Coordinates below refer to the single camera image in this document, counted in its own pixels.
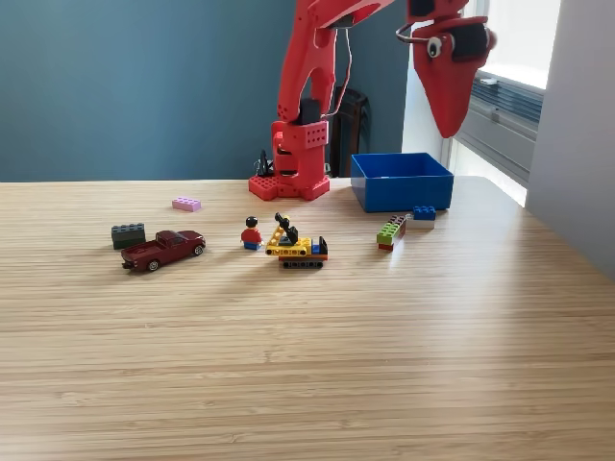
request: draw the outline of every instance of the toy car wheel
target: toy car wheel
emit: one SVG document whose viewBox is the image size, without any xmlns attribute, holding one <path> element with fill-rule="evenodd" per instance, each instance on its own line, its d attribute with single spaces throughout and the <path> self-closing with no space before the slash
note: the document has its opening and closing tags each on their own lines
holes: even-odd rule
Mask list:
<svg viewBox="0 0 615 461">
<path fill-rule="evenodd" d="M 150 261 L 150 263 L 147 265 L 147 270 L 150 272 L 154 272 L 157 271 L 159 267 L 160 263 L 154 259 L 153 261 Z"/>
</svg>

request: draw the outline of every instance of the toy car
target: toy car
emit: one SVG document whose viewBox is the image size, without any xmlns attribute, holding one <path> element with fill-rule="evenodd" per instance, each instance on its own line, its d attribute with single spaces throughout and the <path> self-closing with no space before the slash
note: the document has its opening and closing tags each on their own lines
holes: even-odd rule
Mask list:
<svg viewBox="0 0 615 461">
<path fill-rule="evenodd" d="M 154 272 L 160 266 L 184 257 L 203 254 L 205 238 L 194 230 L 162 230 L 156 240 L 142 243 L 122 251 L 124 269 Z"/>
</svg>

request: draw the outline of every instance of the white lego brick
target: white lego brick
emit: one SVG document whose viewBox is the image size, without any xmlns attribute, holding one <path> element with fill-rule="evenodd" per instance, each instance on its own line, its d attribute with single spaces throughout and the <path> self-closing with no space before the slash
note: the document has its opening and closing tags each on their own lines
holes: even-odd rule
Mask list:
<svg viewBox="0 0 615 461">
<path fill-rule="evenodd" d="M 408 219 L 406 221 L 407 229 L 435 229 L 435 221 L 417 221 L 414 219 Z"/>
</svg>

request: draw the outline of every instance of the lego crane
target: lego crane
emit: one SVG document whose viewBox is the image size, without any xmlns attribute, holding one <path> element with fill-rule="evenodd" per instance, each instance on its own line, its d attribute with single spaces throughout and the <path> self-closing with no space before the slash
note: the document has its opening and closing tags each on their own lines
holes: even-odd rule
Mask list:
<svg viewBox="0 0 615 461">
<path fill-rule="evenodd" d="M 350 80 L 352 54 L 348 29 L 395 0 L 297 0 L 293 34 L 283 65 L 278 100 L 279 120 L 271 127 L 275 172 L 256 175 L 251 192 L 262 200 L 301 197 L 314 200 L 329 191 L 325 176 L 325 147 L 329 143 L 328 118 L 335 115 L 343 91 L 329 112 L 335 85 L 335 43 L 344 31 Z M 397 38 L 413 46 L 414 68 L 425 88 L 435 123 L 443 137 L 459 130 L 470 104 L 472 81 L 484 66 L 495 35 L 484 24 L 487 17 L 462 18 L 469 0 L 405 0 L 407 22 Z M 417 22 L 427 27 L 405 32 Z M 308 80 L 309 97 L 302 99 Z"/>
<path fill-rule="evenodd" d="M 299 232 L 290 226 L 288 216 L 275 216 L 278 226 L 267 242 L 265 253 L 277 256 L 284 269 L 320 269 L 329 259 L 329 247 L 323 237 L 301 238 Z"/>
</svg>

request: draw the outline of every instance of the window blind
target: window blind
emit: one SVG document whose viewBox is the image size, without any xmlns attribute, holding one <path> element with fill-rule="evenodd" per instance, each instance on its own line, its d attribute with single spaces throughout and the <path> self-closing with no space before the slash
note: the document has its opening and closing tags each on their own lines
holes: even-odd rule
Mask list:
<svg viewBox="0 0 615 461">
<path fill-rule="evenodd" d="M 539 93 L 495 78 L 476 77 L 472 84 L 472 95 L 490 106 L 510 112 L 532 123 L 540 122 L 543 95 Z"/>
</svg>

